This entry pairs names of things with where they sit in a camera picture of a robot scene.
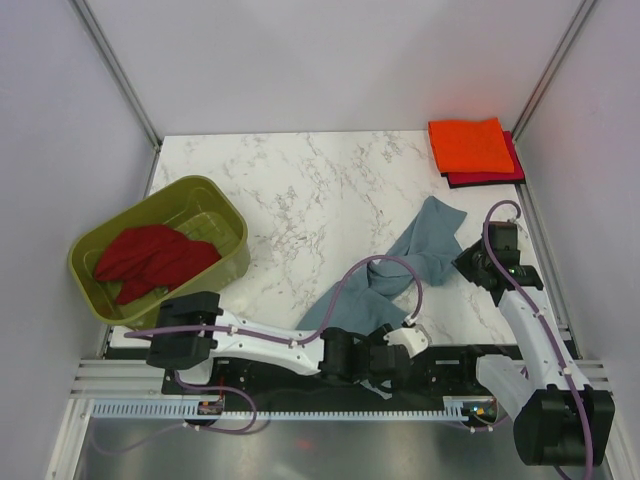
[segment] orange towel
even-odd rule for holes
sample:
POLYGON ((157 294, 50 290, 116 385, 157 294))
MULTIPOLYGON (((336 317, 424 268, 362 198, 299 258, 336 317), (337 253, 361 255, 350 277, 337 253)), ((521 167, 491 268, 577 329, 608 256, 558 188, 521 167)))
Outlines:
POLYGON ((514 171, 497 118, 429 122, 429 139, 441 173, 514 171))

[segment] gray-blue cloth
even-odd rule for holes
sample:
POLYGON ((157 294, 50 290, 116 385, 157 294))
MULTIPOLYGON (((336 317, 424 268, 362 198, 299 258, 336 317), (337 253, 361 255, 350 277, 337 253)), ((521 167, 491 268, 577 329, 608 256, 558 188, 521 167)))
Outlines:
MULTIPOLYGON (((451 261, 462 252, 454 233, 466 216, 466 212, 429 197, 387 255, 401 257, 428 284, 442 285, 453 269, 451 261)), ((399 327, 407 313, 392 300, 412 281, 406 268, 395 262, 382 261, 358 269, 343 288, 329 326, 364 335, 385 323, 399 327)), ((320 326, 336 285, 309 309, 298 329, 316 330, 320 326)))

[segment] olive green plastic bin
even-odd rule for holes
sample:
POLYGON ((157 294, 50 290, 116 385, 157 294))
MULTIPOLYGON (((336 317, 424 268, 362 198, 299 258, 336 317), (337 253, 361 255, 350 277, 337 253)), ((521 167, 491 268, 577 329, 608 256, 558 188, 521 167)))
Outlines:
POLYGON ((249 267, 247 224, 220 189, 208 178, 191 176, 147 197, 76 241, 69 268, 93 314, 109 325, 140 330, 155 325, 160 303, 202 290, 219 291, 244 275, 249 267), (191 240, 215 245, 222 259, 171 292, 156 288, 127 305, 115 299, 121 282, 98 282, 93 272, 107 246, 125 228, 164 224, 191 240))

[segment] marble tabletop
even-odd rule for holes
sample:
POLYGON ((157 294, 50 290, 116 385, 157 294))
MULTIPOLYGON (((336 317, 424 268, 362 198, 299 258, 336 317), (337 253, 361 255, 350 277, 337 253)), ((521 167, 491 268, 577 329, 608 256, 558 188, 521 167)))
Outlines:
MULTIPOLYGON (((424 131, 166 137, 151 191, 186 175, 211 178, 249 227, 251 265, 220 292, 222 307, 285 328, 356 261, 385 253, 429 195, 467 212, 456 234, 463 249, 494 203, 518 200, 512 185, 451 190, 424 131)), ((495 219, 513 213, 505 207, 495 219)), ((539 268, 520 224, 523 264, 539 268)), ((415 286, 396 299, 407 312, 415 301, 415 286)), ((515 343, 489 294, 457 272, 425 285, 419 321, 434 344, 515 343)), ((111 345, 124 346, 122 332, 111 345)))

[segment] dark red cloth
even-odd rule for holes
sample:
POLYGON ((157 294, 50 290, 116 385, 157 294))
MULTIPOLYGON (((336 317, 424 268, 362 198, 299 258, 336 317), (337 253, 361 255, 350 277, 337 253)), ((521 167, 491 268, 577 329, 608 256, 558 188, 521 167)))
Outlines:
POLYGON ((212 244, 189 240, 164 225, 128 228, 104 251, 94 277, 123 281, 116 303, 125 305, 156 287, 174 290, 220 258, 212 244))
POLYGON ((447 174, 447 181, 449 187, 471 187, 474 185, 495 185, 501 183, 524 183, 524 171, 518 154, 513 147, 513 139, 511 138, 511 132, 502 132, 504 135, 504 141, 507 144, 507 150, 513 161, 514 171, 513 173, 489 173, 489 172, 475 172, 475 173, 449 173, 447 174))

